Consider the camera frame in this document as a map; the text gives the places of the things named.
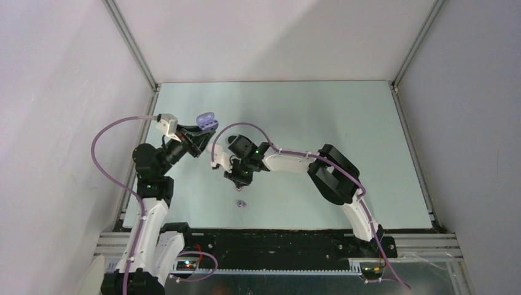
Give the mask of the white earbud charging case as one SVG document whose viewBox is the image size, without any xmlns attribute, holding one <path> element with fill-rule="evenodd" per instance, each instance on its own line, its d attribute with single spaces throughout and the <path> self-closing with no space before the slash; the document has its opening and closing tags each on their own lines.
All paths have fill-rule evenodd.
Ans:
<svg viewBox="0 0 521 295">
<path fill-rule="evenodd" d="M 209 143 L 206 147 L 206 150 L 214 154 L 217 151 L 217 144 Z"/>
</svg>

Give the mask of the black earbud charging case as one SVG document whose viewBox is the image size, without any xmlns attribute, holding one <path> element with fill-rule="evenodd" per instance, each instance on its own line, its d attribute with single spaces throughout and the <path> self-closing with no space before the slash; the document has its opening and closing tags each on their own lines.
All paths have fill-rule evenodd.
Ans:
<svg viewBox="0 0 521 295">
<path fill-rule="evenodd" d="M 231 145 L 231 144 L 233 144 L 236 141 L 236 139 L 237 139 L 236 135 L 231 135 L 231 136 L 227 137 L 227 143 L 229 145 Z"/>
</svg>

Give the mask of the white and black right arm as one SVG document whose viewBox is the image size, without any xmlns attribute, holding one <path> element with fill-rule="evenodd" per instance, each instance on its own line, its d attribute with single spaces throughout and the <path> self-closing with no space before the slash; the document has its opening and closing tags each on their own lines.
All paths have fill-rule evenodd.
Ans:
<svg viewBox="0 0 521 295">
<path fill-rule="evenodd" d="M 286 171 L 306 174 L 319 193 L 338 205 L 348 218 L 358 239 L 358 251 L 375 256 L 382 248 L 383 230 L 364 201 L 366 189 L 359 170 L 333 145 L 325 144 L 318 152 L 301 152 L 277 148 L 269 142 L 254 144 L 243 135 L 230 136 L 224 148 L 213 144 L 211 166 L 222 167 L 225 178 L 237 190 L 250 185 L 257 172 Z"/>
</svg>

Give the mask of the purple earbud charging case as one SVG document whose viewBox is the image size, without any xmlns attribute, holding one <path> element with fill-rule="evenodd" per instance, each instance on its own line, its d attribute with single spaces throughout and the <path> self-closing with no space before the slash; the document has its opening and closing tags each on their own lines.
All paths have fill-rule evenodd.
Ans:
<svg viewBox="0 0 521 295">
<path fill-rule="evenodd" d="M 219 126 L 219 122 L 213 112 L 200 114 L 196 118 L 196 123 L 201 130 L 216 130 Z"/>
</svg>

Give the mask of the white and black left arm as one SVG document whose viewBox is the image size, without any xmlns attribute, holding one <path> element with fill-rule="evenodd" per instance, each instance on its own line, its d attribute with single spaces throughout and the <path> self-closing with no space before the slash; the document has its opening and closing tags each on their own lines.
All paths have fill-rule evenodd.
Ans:
<svg viewBox="0 0 521 295">
<path fill-rule="evenodd" d="M 139 210 L 121 260 L 104 276 L 102 294 L 165 294 L 175 259 L 194 248 L 190 235 L 162 232 L 174 191 L 174 179 L 167 172 L 186 154 L 199 157 L 214 134 L 213 129 L 179 125 L 175 138 L 160 147 L 143 143 L 134 149 Z"/>
</svg>

